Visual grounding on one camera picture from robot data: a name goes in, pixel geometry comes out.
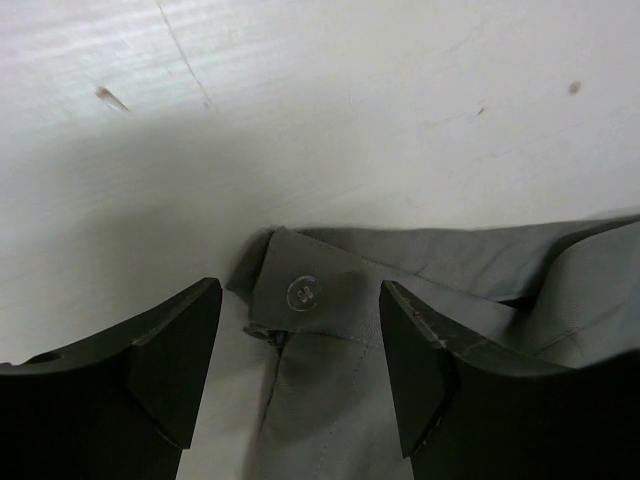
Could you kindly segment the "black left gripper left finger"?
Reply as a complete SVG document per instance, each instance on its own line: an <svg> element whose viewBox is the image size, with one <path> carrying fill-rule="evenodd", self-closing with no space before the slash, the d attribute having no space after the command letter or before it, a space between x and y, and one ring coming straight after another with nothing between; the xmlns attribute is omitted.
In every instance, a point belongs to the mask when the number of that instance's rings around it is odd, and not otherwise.
<svg viewBox="0 0 640 480"><path fill-rule="evenodd" d="M97 334L1 367L5 479L173 479L222 306L202 279Z"/></svg>

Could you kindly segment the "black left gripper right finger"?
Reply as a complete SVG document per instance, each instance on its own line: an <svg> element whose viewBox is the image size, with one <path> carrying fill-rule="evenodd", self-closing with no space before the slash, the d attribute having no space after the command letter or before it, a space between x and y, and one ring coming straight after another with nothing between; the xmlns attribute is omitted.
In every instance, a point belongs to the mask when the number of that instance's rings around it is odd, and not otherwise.
<svg viewBox="0 0 640 480"><path fill-rule="evenodd" d="M417 479L635 479L639 354L571 369L503 347L386 281L381 330Z"/></svg>

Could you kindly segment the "grey pleated skirt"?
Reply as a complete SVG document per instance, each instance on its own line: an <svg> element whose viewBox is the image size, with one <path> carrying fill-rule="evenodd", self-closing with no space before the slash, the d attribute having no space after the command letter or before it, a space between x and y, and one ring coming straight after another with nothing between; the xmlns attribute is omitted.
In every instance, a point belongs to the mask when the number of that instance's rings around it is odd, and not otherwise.
<svg viewBox="0 0 640 480"><path fill-rule="evenodd" d="M639 219L272 228L227 282L271 346L245 479L635 479Z"/></svg>

